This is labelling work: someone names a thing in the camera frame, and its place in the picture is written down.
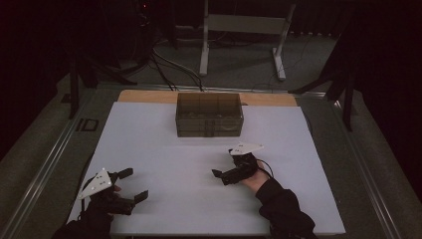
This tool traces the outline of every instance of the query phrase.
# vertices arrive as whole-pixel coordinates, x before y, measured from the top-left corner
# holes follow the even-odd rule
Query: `human hand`
[[[264,164],[262,161],[257,160],[258,166],[264,169]],[[258,169],[254,175],[249,178],[243,179],[241,182],[248,186],[254,193],[257,193],[261,186],[269,179],[270,177]]]

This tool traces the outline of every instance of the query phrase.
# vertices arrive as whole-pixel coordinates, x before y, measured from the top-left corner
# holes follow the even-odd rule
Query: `floor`
[[[251,42],[259,41],[239,44],[247,46],[233,46],[233,41],[221,39],[220,45],[211,43],[208,75],[200,78],[206,91],[285,93],[317,79],[335,45],[334,39],[322,36],[289,36],[283,52],[287,79],[281,82],[275,77],[271,56],[278,39],[247,37]],[[198,91],[192,72],[199,69],[200,39],[180,38],[177,50],[163,40],[155,51],[161,64],[174,62],[191,69],[186,74],[159,65],[169,81],[179,90]],[[129,67],[133,61],[122,64]],[[69,93],[69,77],[58,83],[57,96],[0,162],[2,238],[50,238],[66,222],[84,169],[121,90],[169,90],[152,62],[124,76],[137,86],[120,85],[102,74],[96,89],[81,86],[81,108],[74,119],[68,119],[70,106],[61,102]],[[328,87],[319,86],[296,98],[310,119],[316,148],[346,229],[346,234],[329,238],[421,238],[422,205],[361,95],[355,92],[353,132],[349,132],[339,119],[341,101],[329,103],[322,97]],[[78,130],[80,120],[89,119],[99,121],[98,130]]]

